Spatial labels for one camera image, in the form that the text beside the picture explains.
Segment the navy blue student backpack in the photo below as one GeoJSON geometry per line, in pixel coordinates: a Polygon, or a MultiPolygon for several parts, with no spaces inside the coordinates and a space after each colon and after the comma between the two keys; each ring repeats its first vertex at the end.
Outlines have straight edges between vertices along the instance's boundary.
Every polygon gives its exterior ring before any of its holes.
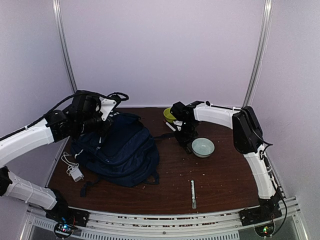
{"type": "Polygon", "coordinates": [[[90,132],[72,140],[70,152],[74,159],[97,175],[95,181],[83,185],[80,197],[84,198],[87,188],[100,180],[129,188],[140,183],[158,185],[160,155],[156,141],[173,136],[169,132],[154,137],[138,115],[119,113],[105,136],[90,132]]]}

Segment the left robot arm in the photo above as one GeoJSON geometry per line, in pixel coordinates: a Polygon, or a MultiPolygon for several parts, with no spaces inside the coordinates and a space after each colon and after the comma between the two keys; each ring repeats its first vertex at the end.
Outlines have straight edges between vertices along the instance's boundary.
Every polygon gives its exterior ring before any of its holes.
{"type": "Polygon", "coordinates": [[[0,194],[41,207],[59,225],[76,227],[77,214],[58,190],[27,181],[7,164],[41,146],[86,133],[105,134],[112,121],[110,113],[129,96],[122,92],[103,95],[78,90],[58,102],[42,117],[0,139],[0,194]]]}

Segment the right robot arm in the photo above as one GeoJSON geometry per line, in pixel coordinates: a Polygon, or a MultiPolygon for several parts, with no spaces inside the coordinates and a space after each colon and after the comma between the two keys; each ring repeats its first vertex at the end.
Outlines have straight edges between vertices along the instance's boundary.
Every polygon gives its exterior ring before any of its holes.
{"type": "Polygon", "coordinates": [[[179,101],[172,105],[170,113],[181,123],[174,136],[189,154],[198,136],[197,126],[200,122],[225,126],[233,131],[233,145],[248,162],[258,190],[259,206],[243,209],[239,213],[243,226],[273,221],[283,216],[280,210],[280,203],[284,202],[283,195],[266,156],[271,143],[263,139],[262,128],[252,107],[215,106],[208,101],[194,101],[185,105],[179,101]]]}

